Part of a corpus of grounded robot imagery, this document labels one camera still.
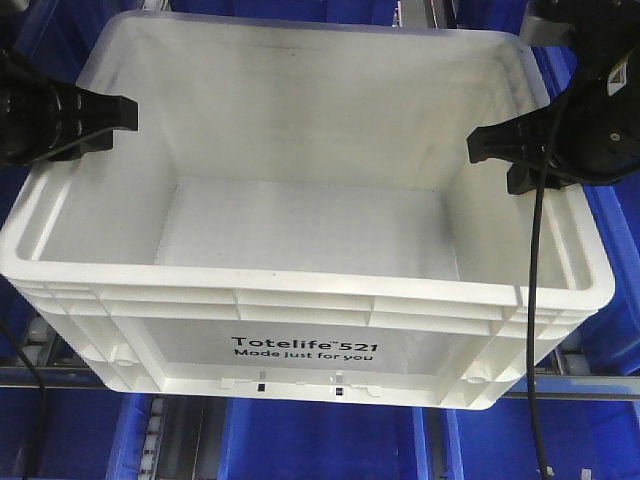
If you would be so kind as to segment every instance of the blue storage bin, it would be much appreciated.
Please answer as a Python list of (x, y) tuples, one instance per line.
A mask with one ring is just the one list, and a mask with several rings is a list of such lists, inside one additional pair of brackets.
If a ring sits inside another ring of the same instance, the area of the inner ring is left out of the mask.
[(419, 408), (231, 399), (219, 480), (427, 480)]
[[(36, 389), (0, 390), (1, 478), (21, 478), (39, 398)], [(137, 479), (150, 408), (149, 395), (50, 391), (38, 478)]]
[[(640, 478), (640, 429), (631, 402), (540, 401), (548, 464), (554, 480)], [(484, 411), (443, 413), (453, 480), (537, 480), (525, 400), (499, 400)]]
[(173, 0), (177, 12), (307, 22), (391, 25), (397, 0)]

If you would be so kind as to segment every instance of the label area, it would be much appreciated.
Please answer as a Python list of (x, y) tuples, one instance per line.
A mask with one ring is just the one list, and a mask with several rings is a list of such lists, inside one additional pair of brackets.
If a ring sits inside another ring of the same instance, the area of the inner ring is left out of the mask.
[(239, 357), (270, 357), (282, 359), (371, 362), (380, 351), (377, 343), (344, 342), (338, 340), (251, 338), (232, 336), (234, 355)]

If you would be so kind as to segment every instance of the black cable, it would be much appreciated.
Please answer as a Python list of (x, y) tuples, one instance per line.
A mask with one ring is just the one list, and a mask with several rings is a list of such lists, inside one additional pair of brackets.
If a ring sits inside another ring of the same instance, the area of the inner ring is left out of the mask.
[(531, 430), (533, 441), (538, 458), (538, 469), (542, 480), (549, 480), (547, 470), (547, 455), (542, 440), (542, 429), (540, 427), (540, 413), (538, 411), (538, 399), (536, 396), (536, 372), (535, 372), (535, 341), (536, 341), (536, 290), (538, 287), (538, 256), (540, 252), (540, 229), (542, 224), (542, 200), (547, 181), (547, 171), (549, 163), (556, 149), (556, 140), (560, 121), (569, 103), (571, 86), (564, 92), (564, 97), (558, 104), (555, 112), (549, 138), (540, 168), (538, 184), (536, 186), (536, 200), (533, 208), (533, 225), (531, 227), (531, 257), (529, 261), (529, 302), (527, 307), (527, 400), (531, 414)]
[(9, 330), (9, 327), (7, 327), (7, 325), (3, 321), (0, 321), (0, 332), (2, 332), (7, 341), (16, 351), (20, 360), (22, 360), (22, 363), (24, 363), (24, 365), (33, 374), (34, 378), (36, 379), (36, 383), (38, 384), (38, 389), (40, 390), (38, 418), (36, 420), (33, 436), (31, 437), (31, 442), (29, 444), (29, 451), (27, 452), (27, 458), (24, 463), (24, 470), (22, 475), (22, 480), (28, 480), (29, 477), (35, 477), (37, 475), (36, 458), (40, 450), (40, 441), (42, 439), (42, 431), (44, 430), (44, 422), (47, 411), (47, 387), (45, 385), (44, 378), (42, 378), (40, 372), (36, 369), (33, 363), (31, 363), (29, 357), (27, 357), (22, 351), (20, 344), (13, 336), (13, 333), (11, 333), (11, 330)]

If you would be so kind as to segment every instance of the blue plastic bin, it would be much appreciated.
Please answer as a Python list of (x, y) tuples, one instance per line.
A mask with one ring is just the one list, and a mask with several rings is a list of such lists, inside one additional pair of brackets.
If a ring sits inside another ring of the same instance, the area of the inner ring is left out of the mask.
[(397, 0), (173, 0), (177, 12), (307, 22), (391, 25)]
[(419, 408), (232, 399), (219, 480), (427, 480)]
[[(21, 478), (38, 402), (35, 389), (0, 390), (1, 478)], [(149, 395), (50, 391), (38, 478), (136, 480), (150, 408)]]
[[(554, 480), (640, 478), (640, 429), (631, 402), (540, 401)], [(526, 400), (499, 400), (484, 411), (443, 413), (452, 480), (538, 480)]]

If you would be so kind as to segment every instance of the black wire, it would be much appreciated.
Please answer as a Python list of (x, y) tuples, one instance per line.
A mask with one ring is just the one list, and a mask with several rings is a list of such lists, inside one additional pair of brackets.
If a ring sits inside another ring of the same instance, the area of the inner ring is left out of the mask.
[(542, 428), (540, 426), (540, 412), (536, 396), (536, 372), (535, 372), (535, 341), (536, 341), (536, 290), (538, 286), (538, 257), (540, 252), (540, 229), (542, 224), (542, 200), (547, 181), (549, 163), (556, 149), (556, 140), (560, 121), (569, 103), (571, 86), (564, 92), (560, 99), (558, 109), (554, 115), (553, 123), (549, 131), (549, 138), (544, 152), (542, 167), (540, 168), (538, 184), (536, 186), (536, 200), (533, 208), (533, 225), (531, 228), (531, 258), (529, 261), (529, 302), (527, 307), (527, 400), (531, 414), (531, 430), (538, 458), (538, 469), (542, 480), (549, 480), (547, 470), (547, 454), (542, 440)]
[(35, 429), (33, 431), (33, 436), (31, 437), (31, 442), (29, 444), (29, 451), (27, 452), (27, 458), (24, 463), (24, 470), (22, 475), (22, 480), (28, 480), (29, 477), (35, 477), (37, 475), (36, 470), (36, 458), (38, 452), (40, 450), (40, 441), (42, 439), (42, 431), (44, 430), (44, 422), (47, 412), (47, 387), (44, 383), (44, 378), (40, 372), (36, 369), (36, 367), (31, 363), (29, 357), (25, 355), (20, 347), (20, 344), (9, 330), (9, 327), (3, 322), (0, 321), (0, 332), (5, 336), (5, 338), (9, 341), (13, 349), (18, 354), (22, 363), (29, 369), (29, 371), (33, 374), (36, 379), (36, 383), (38, 384), (38, 389), (40, 390), (40, 405), (38, 407), (38, 418), (36, 420)]

